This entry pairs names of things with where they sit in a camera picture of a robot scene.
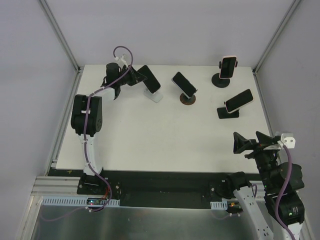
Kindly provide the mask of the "white phone stand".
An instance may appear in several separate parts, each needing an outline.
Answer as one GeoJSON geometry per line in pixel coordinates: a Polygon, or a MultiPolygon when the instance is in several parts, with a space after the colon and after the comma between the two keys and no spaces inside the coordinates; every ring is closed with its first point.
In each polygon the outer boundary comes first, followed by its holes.
{"type": "Polygon", "coordinates": [[[151,93],[147,88],[144,90],[143,94],[155,103],[159,103],[164,97],[159,90],[155,93],[151,93]]]}

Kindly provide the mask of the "black phone white case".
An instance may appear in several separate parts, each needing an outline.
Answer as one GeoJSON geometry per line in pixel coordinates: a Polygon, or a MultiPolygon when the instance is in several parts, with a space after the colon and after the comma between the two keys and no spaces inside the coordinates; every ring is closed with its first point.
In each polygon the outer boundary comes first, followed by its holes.
{"type": "Polygon", "coordinates": [[[181,72],[177,72],[173,76],[172,82],[181,89],[183,94],[188,99],[190,99],[197,92],[197,89],[191,84],[191,82],[181,72]]]}

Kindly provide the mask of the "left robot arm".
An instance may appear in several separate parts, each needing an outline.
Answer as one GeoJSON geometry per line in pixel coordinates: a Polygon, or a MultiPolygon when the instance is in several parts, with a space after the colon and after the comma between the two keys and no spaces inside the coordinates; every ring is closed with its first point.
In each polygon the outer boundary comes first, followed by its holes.
{"type": "Polygon", "coordinates": [[[112,62],[106,65],[105,77],[98,90],[89,95],[74,96],[70,124],[79,137],[84,157],[83,174],[77,187],[79,195],[107,195],[110,190],[101,176],[103,163],[97,144],[98,133],[103,126],[103,103],[117,99],[121,86],[131,87],[146,79],[146,76],[133,67],[120,67],[112,62]]]}

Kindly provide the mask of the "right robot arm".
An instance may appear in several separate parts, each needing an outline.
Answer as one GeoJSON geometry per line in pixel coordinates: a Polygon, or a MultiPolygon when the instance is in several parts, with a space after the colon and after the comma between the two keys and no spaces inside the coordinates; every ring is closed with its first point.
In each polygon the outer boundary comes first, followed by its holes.
{"type": "Polygon", "coordinates": [[[255,134],[256,139],[246,139],[234,132],[233,153],[249,151],[245,158],[255,161],[272,227],[257,206],[257,193],[253,192],[253,184],[244,172],[228,174],[215,193],[224,199],[237,199],[256,240],[298,240],[305,221],[305,207],[297,191],[305,184],[302,167],[293,163],[290,153],[296,139],[289,132],[275,136],[259,131],[255,134]]]}

